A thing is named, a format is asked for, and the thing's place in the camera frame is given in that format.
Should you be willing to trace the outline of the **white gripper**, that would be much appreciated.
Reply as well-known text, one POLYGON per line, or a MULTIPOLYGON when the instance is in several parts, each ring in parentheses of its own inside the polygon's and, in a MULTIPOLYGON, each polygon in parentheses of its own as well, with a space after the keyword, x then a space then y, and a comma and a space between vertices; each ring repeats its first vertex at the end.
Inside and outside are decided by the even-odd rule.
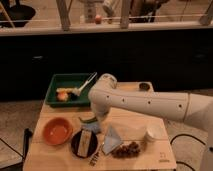
POLYGON ((109 113, 109 107, 101 104, 91 104, 91 110, 99 121, 104 121, 109 113))

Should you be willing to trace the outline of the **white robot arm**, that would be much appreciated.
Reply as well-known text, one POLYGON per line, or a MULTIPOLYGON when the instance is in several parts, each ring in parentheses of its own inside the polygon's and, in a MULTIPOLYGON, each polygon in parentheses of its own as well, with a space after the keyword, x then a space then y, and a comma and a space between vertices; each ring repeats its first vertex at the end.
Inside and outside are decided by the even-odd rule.
POLYGON ((208 133, 199 171, 213 171, 213 97, 193 93, 117 89, 117 79, 103 74, 88 93, 91 110, 105 117, 111 107, 183 122, 208 133))

